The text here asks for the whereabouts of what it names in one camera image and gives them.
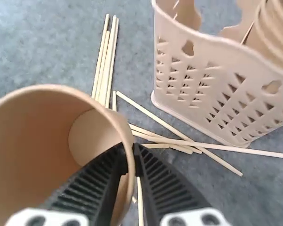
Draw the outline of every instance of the beige plastic basket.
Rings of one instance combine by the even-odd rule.
[[[241,23],[216,37],[196,31],[193,1],[152,0],[153,104],[225,145],[246,147],[282,126],[283,70],[239,43],[259,3],[238,1]]]

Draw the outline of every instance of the wooden skewer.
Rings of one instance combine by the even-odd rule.
[[[117,25],[117,17],[114,15],[112,19],[112,26],[109,36],[109,42],[107,47],[107,55],[105,59],[102,83],[101,83],[101,92],[99,95],[99,102],[105,106],[106,105],[106,96],[107,96],[107,88],[109,83],[109,72],[111,67],[111,60],[112,60],[112,52],[114,46],[114,39],[115,39],[115,29]]]
[[[174,134],[178,135],[179,137],[181,137],[182,139],[189,141],[189,142],[194,142],[192,139],[190,139],[189,137],[187,137],[186,135],[182,134],[180,131],[178,131],[177,129],[175,129],[174,127],[172,127],[171,125],[167,124],[165,121],[163,121],[162,119],[158,118],[155,114],[149,112],[147,109],[145,109],[144,107],[140,106],[139,104],[137,104],[136,102],[134,102],[133,100],[131,100],[130,98],[126,97],[124,94],[122,94],[121,92],[117,92],[117,95],[122,98],[123,100],[125,100],[126,102],[128,102],[129,104],[131,104],[132,106],[134,106],[135,108],[137,108],[138,110],[140,110],[141,112],[143,112],[144,114],[146,114],[147,116],[149,116],[150,118],[152,118],[153,120],[155,120],[156,122],[158,122],[160,125],[164,126],[165,128],[167,128],[168,130],[170,130],[171,132],[173,132]],[[227,163],[226,161],[224,161],[223,159],[221,159],[220,157],[216,156],[214,153],[206,150],[205,148],[198,148],[200,151],[204,152],[207,156],[209,156],[210,158],[214,159],[216,162],[218,162],[219,164],[221,164],[222,166],[226,167],[227,169],[229,169],[230,171],[236,173],[239,176],[242,176],[243,174],[238,171],[236,168],[234,168],[233,166],[231,166],[229,163]]]
[[[143,134],[146,134],[146,135],[149,135],[149,136],[152,136],[152,137],[160,137],[160,138],[165,138],[161,135],[158,135],[156,133],[153,133],[153,132],[150,132],[146,129],[143,129],[143,128],[140,128],[140,127],[137,127],[137,126],[134,126],[132,124],[129,124],[130,128],[137,131],[137,132],[140,132],[140,133],[143,133]],[[181,152],[184,152],[186,154],[192,154],[193,152],[195,153],[198,153],[198,154],[201,154],[202,152],[199,151],[198,149],[194,148],[194,147],[188,147],[188,146],[179,146],[179,145],[172,145],[172,149],[174,150],[177,150],[177,151],[181,151]]]
[[[137,177],[137,201],[138,201],[138,225],[144,226],[143,222],[143,199],[141,178]]]
[[[96,63],[96,68],[95,68],[94,85],[93,85],[93,90],[92,90],[92,93],[91,93],[91,98],[95,98],[96,89],[97,89],[97,86],[98,86],[99,73],[100,73],[100,67],[101,67],[101,61],[102,61],[102,56],[103,56],[104,42],[105,42],[108,22],[109,22],[109,14],[106,14],[104,27],[103,27],[103,33],[102,33],[102,39],[101,39],[101,45],[100,45],[100,50],[99,50],[98,61]]]
[[[190,141],[185,141],[185,140],[151,137],[151,136],[148,136],[148,135],[142,134],[140,132],[136,132],[136,131],[132,131],[132,134],[134,136],[137,136],[137,137],[140,137],[140,138],[146,139],[148,141],[152,141],[152,142],[169,143],[169,144],[175,144],[175,145],[188,145],[188,146],[194,146],[195,144],[199,144],[198,142],[190,142]],[[240,177],[243,175],[242,172],[238,171],[236,168],[234,168],[232,165],[230,165],[229,163],[227,163],[225,161],[223,162],[222,165],[224,167],[226,167],[227,169],[229,169],[230,171],[232,171],[233,173],[239,175]]]
[[[112,92],[112,110],[113,111],[118,111],[117,109],[117,93],[116,91]]]
[[[115,51],[116,51],[116,48],[117,48],[117,40],[118,40],[118,18],[117,18],[117,22],[116,22],[113,51],[112,51],[112,60],[111,60],[110,70],[109,70],[109,80],[108,80],[106,103],[105,103],[106,108],[109,108],[109,102],[110,102],[110,93],[111,93],[113,67],[114,67],[114,60],[115,60]]]
[[[170,144],[177,144],[177,145],[188,145],[188,146],[199,146],[199,147],[206,147],[206,148],[223,150],[223,151],[239,152],[239,153],[246,153],[246,154],[256,154],[256,155],[263,155],[263,156],[283,159],[283,153],[279,153],[279,152],[269,152],[269,151],[262,151],[262,150],[256,150],[256,149],[241,148],[241,147],[232,147],[232,146],[215,145],[215,144],[207,144],[207,143],[200,143],[200,142],[189,142],[185,140],[176,140],[176,139],[169,139],[169,138],[151,137],[151,136],[144,135],[136,131],[134,132],[134,135],[139,136],[141,138],[145,138],[146,140],[153,141],[153,142],[170,143]]]
[[[104,47],[103,47],[103,55],[102,55],[102,59],[101,59],[101,66],[100,66],[100,72],[99,72],[99,79],[98,79],[98,82],[97,82],[97,89],[96,89],[96,92],[95,92],[95,100],[96,101],[99,101],[99,96],[100,96],[100,92],[101,92],[101,85],[102,85],[102,78],[103,78],[105,60],[106,60],[107,49],[108,49],[109,36],[110,36],[110,31],[106,31],[105,42],[104,42]]]
[[[170,144],[142,144],[144,147],[148,149],[160,149],[160,148],[169,148]]]

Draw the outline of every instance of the floor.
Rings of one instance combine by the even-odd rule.
[[[196,0],[201,31],[217,34],[236,24],[234,0]],[[20,87],[58,83],[90,93],[106,13],[119,17],[113,89],[123,92],[187,136],[215,142],[156,109],[153,90],[153,10],[150,0],[1,0],[0,97]],[[129,121],[166,137],[176,137],[122,100]],[[283,152],[283,127],[256,140],[251,148]],[[283,159],[212,150],[244,173],[231,173],[205,155],[191,157],[158,150],[223,212],[233,226],[283,226]],[[132,204],[123,225],[137,225]]]

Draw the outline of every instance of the brown paper cup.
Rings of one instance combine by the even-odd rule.
[[[262,29],[262,22],[260,21],[260,8],[257,10],[256,16],[254,18],[254,24],[249,32],[246,46],[249,46],[257,50],[266,59],[273,62],[275,65],[283,68],[283,52],[274,45]]]
[[[88,129],[78,126],[82,115],[92,116],[85,116]],[[90,139],[83,143],[89,152],[69,145],[82,137]],[[31,86],[0,99],[0,226],[13,213],[42,204],[82,165],[119,142],[129,173],[118,189],[113,225],[127,212],[134,188],[133,136],[126,120],[66,86]]]

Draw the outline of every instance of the basket compartment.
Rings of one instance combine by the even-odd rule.
[[[152,2],[152,102],[223,144],[248,146],[283,125],[283,70],[234,41],[195,31],[200,18],[190,2]]]

